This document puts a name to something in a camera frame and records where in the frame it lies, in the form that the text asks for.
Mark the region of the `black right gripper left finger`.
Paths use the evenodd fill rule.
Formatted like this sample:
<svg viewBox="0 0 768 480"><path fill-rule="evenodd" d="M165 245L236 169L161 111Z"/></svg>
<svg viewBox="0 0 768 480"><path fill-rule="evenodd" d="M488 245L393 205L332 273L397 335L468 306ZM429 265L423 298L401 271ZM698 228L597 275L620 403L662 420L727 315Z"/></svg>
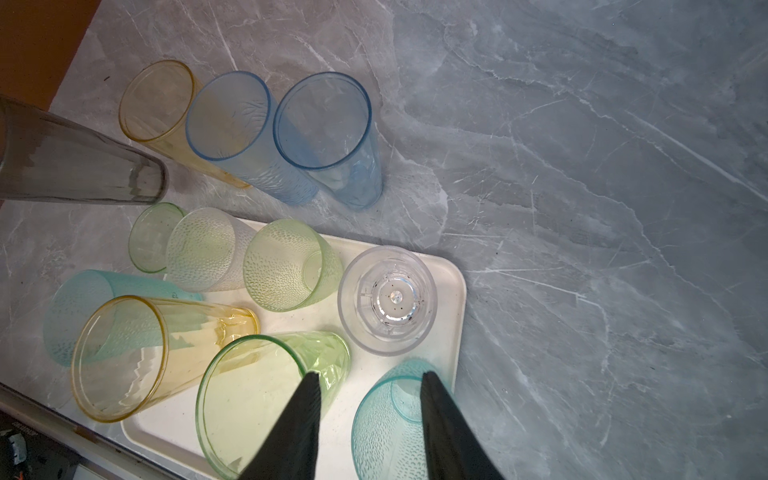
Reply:
<svg viewBox="0 0 768 480"><path fill-rule="evenodd" d="M308 372L239 479L314 479L321 405L319 374Z"/></svg>

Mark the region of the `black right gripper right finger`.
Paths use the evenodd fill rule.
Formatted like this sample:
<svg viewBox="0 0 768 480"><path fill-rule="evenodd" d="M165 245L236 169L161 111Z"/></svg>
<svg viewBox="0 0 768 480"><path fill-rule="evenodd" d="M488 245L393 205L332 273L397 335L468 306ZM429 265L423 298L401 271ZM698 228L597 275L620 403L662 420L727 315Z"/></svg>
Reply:
<svg viewBox="0 0 768 480"><path fill-rule="evenodd" d="M429 479L502 479L434 371L422 376L420 402Z"/></svg>

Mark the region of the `teal tall cup front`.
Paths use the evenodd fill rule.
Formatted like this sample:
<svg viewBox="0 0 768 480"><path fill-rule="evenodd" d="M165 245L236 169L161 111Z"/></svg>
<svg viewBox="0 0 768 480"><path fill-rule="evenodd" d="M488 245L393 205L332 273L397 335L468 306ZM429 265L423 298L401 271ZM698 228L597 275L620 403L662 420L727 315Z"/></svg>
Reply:
<svg viewBox="0 0 768 480"><path fill-rule="evenodd" d="M420 403L424 373L438 374L454 390L455 374L422 358L387 371L361 401L351 430L351 453L360 479L426 479Z"/></svg>

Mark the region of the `teal tall cup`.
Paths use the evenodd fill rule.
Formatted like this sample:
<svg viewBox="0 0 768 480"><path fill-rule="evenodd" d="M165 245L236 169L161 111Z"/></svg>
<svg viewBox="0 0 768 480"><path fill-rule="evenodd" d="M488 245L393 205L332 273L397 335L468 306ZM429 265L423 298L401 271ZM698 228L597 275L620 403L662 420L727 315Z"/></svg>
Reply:
<svg viewBox="0 0 768 480"><path fill-rule="evenodd" d="M351 430L351 453L360 479L426 479L420 403L424 373L438 374L454 390L455 374L422 358L387 371L361 401Z"/></svg>
<svg viewBox="0 0 768 480"><path fill-rule="evenodd" d="M84 270L58 289L43 321L43 340L49 357L69 367L83 326L103 304L115 297L137 295L202 301L199 293L183 291L171 282L124 273Z"/></svg>

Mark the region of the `green tall cup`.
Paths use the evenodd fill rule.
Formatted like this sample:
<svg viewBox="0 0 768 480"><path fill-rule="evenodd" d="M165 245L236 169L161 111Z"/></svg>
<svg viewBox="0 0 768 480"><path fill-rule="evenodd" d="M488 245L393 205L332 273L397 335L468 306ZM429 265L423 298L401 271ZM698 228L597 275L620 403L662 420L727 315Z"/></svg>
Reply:
<svg viewBox="0 0 768 480"><path fill-rule="evenodd" d="M235 479L264 443L302 378L319 374L321 414L351 369L346 342L330 331L239 338L208 366L197 393L196 431L205 458Z"/></svg>

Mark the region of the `clear faceted small cup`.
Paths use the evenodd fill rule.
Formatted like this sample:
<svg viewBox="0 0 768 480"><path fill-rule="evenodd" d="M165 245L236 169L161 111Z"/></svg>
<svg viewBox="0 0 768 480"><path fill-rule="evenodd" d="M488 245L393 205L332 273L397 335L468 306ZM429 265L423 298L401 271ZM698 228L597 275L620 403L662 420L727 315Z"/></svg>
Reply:
<svg viewBox="0 0 768 480"><path fill-rule="evenodd" d="M346 333L379 356L401 355L422 343L434 324L437 301L426 264L395 246L376 246L355 257L337 295Z"/></svg>

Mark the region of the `small green cup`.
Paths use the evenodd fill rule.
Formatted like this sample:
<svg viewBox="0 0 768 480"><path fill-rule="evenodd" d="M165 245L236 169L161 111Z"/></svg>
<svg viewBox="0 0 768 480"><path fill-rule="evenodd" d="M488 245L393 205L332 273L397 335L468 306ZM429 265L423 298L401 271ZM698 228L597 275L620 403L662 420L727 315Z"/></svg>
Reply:
<svg viewBox="0 0 768 480"><path fill-rule="evenodd" d="M152 205L139 215L128 238L128 254L138 270L155 274L166 269L170 235L185 215L170 202Z"/></svg>
<svg viewBox="0 0 768 480"><path fill-rule="evenodd" d="M335 293L343 265L337 252L307 224L280 219L261 228L243 261L245 287L260 307L287 312Z"/></svg>

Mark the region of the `amber tall cup back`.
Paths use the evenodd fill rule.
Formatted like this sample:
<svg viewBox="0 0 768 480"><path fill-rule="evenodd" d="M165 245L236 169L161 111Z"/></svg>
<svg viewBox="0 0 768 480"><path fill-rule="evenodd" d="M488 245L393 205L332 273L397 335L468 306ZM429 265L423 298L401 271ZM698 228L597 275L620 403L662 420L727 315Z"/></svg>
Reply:
<svg viewBox="0 0 768 480"><path fill-rule="evenodd" d="M93 313L76 342L74 399L89 418L120 422L195 385L225 346L259 331L248 308L119 296Z"/></svg>

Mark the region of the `clear dimpled small cup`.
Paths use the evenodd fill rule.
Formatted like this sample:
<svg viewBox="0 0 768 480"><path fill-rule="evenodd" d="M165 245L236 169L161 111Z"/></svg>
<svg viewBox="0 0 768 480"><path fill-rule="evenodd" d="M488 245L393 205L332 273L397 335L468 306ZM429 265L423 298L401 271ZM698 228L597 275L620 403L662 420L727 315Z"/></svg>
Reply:
<svg viewBox="0 0 768 480"><path fill-rule="evenodd" d="M243 262L256 230L216 208L199 208L172 231L167 245L169 280L187 292L244 287Z"/></svg>

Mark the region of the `teal tall cup back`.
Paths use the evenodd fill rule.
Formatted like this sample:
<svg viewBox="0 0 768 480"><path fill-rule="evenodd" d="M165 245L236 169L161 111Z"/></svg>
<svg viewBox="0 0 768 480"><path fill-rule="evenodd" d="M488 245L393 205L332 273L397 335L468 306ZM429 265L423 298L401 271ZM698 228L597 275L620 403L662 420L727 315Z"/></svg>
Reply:
<svg viewBox="0 0 768 480"><path fill-rule="evenodd" d="M171 282L124 273L84 270L58 289L43 321L43 340L49 357L69 367L83 326L103 304L115 297L137 295L202 301L199 293L183 291Z"/></svg>

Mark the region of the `grey smoky tall cup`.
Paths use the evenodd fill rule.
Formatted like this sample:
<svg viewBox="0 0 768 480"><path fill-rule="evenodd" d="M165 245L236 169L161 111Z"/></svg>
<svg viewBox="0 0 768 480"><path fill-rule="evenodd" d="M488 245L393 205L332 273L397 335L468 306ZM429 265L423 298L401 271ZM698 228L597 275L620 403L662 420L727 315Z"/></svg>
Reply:
<svg viewBox="0 0 768 480"><path fill-rule="evenodd" d="M159 159L93 129L3 95L1 198L155 204L169 173Z"/></svg>

